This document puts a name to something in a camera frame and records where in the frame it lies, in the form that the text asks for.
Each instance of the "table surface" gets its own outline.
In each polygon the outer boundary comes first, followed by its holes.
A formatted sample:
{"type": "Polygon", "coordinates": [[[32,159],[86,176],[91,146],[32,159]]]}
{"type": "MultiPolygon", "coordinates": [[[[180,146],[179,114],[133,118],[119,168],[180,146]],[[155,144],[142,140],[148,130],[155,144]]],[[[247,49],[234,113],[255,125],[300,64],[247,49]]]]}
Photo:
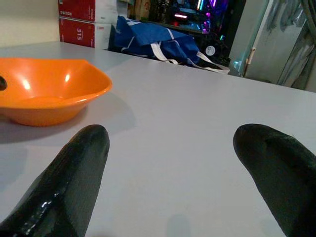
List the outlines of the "table surface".
{"type": "Polygon", "coordinates": [[[111,147],[87,237],[284,236],[233,135],[261,123],[315,153],[316,94],[59,42],[0,57],[84,58],[114,84],[61,125],[0,119],[0,220],[77,131],[101,124],[111,147]]]}

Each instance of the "orange bowl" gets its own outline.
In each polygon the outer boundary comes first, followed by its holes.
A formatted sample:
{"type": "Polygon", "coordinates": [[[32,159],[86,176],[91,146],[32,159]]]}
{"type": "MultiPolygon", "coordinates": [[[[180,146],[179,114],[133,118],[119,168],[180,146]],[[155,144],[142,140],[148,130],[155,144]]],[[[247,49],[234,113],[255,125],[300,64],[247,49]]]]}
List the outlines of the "orange bowl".
{"type": "Polygon", "coordinates": [[[70,120],[112,87],[85,60],[2,58],[0,80],[0,114],[30,126],[70,120]]]}

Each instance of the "cardboard box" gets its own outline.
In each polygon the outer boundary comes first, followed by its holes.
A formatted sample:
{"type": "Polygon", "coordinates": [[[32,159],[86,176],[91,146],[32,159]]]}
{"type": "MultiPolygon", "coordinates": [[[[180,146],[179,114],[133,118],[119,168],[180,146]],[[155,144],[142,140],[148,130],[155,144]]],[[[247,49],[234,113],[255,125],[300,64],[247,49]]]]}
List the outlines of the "cardboard box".
{"type": "Polygon", "coordinates": [[[70,18],[59,18],[61,42],[74,43],[97,49],[109,47],[111,24],[84,22],[70,18]]]}
{"type": "Polygon", "coordinates": [[[95,23],[116,24],[127,16],[127,3],[118,0],[59,0],[59,15],[95,23]]]}

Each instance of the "wall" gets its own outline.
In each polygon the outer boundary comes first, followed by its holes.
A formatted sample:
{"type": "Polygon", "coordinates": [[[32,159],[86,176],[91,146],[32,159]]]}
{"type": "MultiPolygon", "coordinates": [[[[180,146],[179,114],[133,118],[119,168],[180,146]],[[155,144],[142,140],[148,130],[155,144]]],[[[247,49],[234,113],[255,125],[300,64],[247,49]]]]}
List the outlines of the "wall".
{"type": "Polygon", "coordinates": [[[243,61],[245,57],[248,57],[247,52],[255,40],[268,2],[269,0],[246,2],[230,52],[231,63],[243,61]]]}
{"type": "Polygon", "coordinates": [[[0,47],[59,41],[57,0],[0,0],[0,47]]]}

